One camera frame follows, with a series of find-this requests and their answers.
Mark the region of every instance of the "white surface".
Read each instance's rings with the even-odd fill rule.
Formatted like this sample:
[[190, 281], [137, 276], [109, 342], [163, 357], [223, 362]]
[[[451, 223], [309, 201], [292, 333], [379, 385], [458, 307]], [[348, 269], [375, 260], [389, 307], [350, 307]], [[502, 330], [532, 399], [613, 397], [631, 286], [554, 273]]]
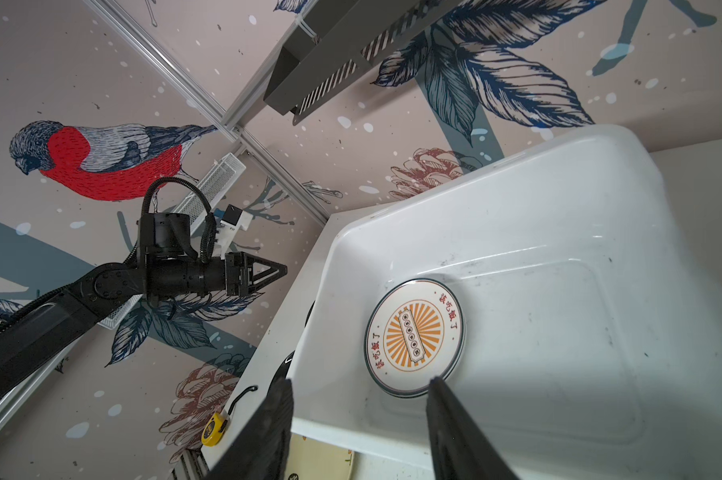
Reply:
[[722, 140], [651, 154], [678, 225], [700, 262], [722, 283]]
[[201, 448], [201, 453], [209, 468], [217, 464], [220, 457], [227, 451], [241, 429], [249, 421], [254, 411], [260, 406], [276, 370], [297, 346], [299, 336], [302, 335], [305, 327], [305, 319], [308, 310], [310, 310], [310, 305], [316, 300], [321, 271], [327, 261], [332, 240], [347, 224], [380, 208], [380, 206], [370, 206], [340, 212], [329, 218], [327, 225], [323, 228], [318, 240], [316, 240], [316, 244], [313, 245], [310, 255], [308, 255], [302, 269], [297, 274], [292, 288], [289, 289], [289, 293], [283, 299], [281, 307], [279, 307], [276, 316], [270, 323], [270, 327], [263, 336], [257, 351], [252, 356], [252, 360], [247, 365], [247, 369], [244, 370], [241, 379], [238, 381], [236, 389], [228, 398], [225, 411], [243, 389], [250, 385], [258, 385], [260, 389], [248, 393], [238, 401], [233, 411], [231, 423], [220, 443], [214, 447], [204, 446]]
[[293, 378], [293, 431], [430, 466], [425, 399], [385, 394], [363, 332], [430, 276], [469, 332], [448, 383], [522, 476], [722, 477], [722, 287], [628, 130], [548, 141], [349, 225]]

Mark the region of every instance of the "printed plate design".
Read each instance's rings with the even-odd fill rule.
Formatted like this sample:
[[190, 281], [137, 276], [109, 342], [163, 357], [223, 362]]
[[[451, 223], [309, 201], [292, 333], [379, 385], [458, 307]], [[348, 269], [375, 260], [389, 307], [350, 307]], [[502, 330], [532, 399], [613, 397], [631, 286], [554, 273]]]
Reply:
[[451, 290], [435, 280], [409, 280], [375, 308], [366, 329], [366, 366], [390, 395], [420, 396], [430, 379], [449, 376], [463, 339], [462, 311]]

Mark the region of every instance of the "orange sunburst pattern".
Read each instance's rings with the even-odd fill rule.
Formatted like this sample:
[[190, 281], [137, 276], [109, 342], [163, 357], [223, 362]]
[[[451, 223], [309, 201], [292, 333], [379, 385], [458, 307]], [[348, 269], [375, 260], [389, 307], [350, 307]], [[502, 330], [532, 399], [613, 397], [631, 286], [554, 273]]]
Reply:
[[[425, 358], [419, 362], [413, 362], [406, 348], [404, 331], [401, 328], [399, 316], [409, 309], [414, 318], [419, 338], [423, 343]], [[404, 372], [420, 370], [435, 358], [441, 347], [443, 338], [443, 321], [435, 306], [426, 300], [413, 300], [401, 305], [396, 309], [385, 327], [383, 346], [385, 355], [391, 364]]]

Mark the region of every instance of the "white spots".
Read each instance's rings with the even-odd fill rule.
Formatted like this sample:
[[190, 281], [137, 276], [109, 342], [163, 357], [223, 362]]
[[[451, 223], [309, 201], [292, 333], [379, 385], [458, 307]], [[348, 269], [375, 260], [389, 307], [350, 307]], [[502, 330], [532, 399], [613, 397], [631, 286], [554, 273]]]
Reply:
[[532, 127], [531, 131], [537, 132], [542, 137], [542, 140], [553, 140], [553, 132], [550, 131], [549, 128], [538, 128], [538, 127]]
[[72, 426], [71, 428], [68, 428], [68, 432], [66, 432], [66, 437], [81, 438], [84, 435], [86, 435], [88, 429], [89, 429], [89, 422], [77, 423], [74, 426]]
[[615, 43], [601, 50], [600, 56], [604, 60], [614, 60], [615, 58], [624, 57], [629, 53], [633, 53], [635, 49], [635, 45], [628, 43]]
[[28, 222], [24, 222], [15, 227], [15, 233], [18, 235], [28, 235], [28, 232], [30, 232], [30, 224]]

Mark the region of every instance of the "black cable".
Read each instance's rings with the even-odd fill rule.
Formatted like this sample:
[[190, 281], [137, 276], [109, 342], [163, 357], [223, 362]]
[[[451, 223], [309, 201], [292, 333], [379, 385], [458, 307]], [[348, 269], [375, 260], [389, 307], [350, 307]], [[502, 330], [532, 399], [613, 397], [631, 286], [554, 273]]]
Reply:
[[[148, 189], [145, 191], [145, 197], [142, 197], [142, 208], [140, 211], [140, 216], [148, 213], [151, 208], [151, 201], [154, 194], [158, 191], [158, 187], [161, 187], [163, 184], [180, 184], [183, 187], [188, 188], [194, 194], [196, 194], [196, 197], [201, 200], [203, 208], [207, 211], [206, 227], [204, 228], [203, 235], [201, 237], [201, 262], [204, 264], [208, 264], [211, 259], [212, 251], [214, 250], [215, 237], [217, 236], [217, 225], [214, 220], [214, 213], [212, 212], [212, 207], [209, 204], [209, 200], [207, 200], [207, 198], [203, 196], [201, 190], [199, 190], [198, 187], [193, 185], [191, 182], [185, 180], [184, 178], [177, 177], [164, 177], [155, 180], [155, 182], [153, 182], [151, 186], [148, 187]], [[137, 256], [137, 248], [138, 243], [135, 243], [135, 245], [132, 247], [132, 251], [129, 252], [129, 255], [127, 255], [126, 259], [124, 260], [124, 264], [128, 266], [132, 266], [132, 264], [134, 264]], [[62, 292], [68, 286], [69, 285], [64, 285], [60, 286], [59, 288], [55, 288], [54, 290], [51, 290], [41, 295], [39, 298], [34, 299], [28, 304], [24, 305], [17, 312], [14, 312], [9, 319], [0, 323], [0, 335], [7, 331], [9, 328], [11, 328], [13, 325], [15, 325], [17, 322], [21, 321], [22, 318], [28, 314], [28, 312], [34, 311], [40, 305], [43, 305], [45, 302], [47, 302], [58, 293]]]
[[231, 404], [231, 406], [229, 406], [227, 408], [227, 415], [231, 416], [231, 414], [233, 413], [233, 407], [235, 407], [236, 404], [238, 403], [238, 401], [241, 400], [242, 396], [246, 395], [249, 392], [256, 392], [257, 388], [258, 387], [256, 385], [252, 385], [252, 386], [248, 386], [247, 388], [243, 389], [243, 392], [239, 393], [238, 397], [233, 399], [233, 403]]
[[35, 309], [39, 308], [44, 303], [48, 302], [53, 296], [57, 295], [58, 293], [62, 292], [64, 289], [66, 289], [68, 285], [60, 286], [59, 288], [55, 288], [54, 290], [51, 290], [47, 293], [44, 293], [39, 298], [36, 298], [34, 300], [31, 300], [24, 306], [22, 306], [17, 312], [14, 312], [10, 318], [7, 320], [4, 320], [0, 323], [0, 335], [7, 331], [11, 326], [15, 325], [17, 322], [21, 321], [21, 319], [28, 314], [28, 312], [32, 312]]

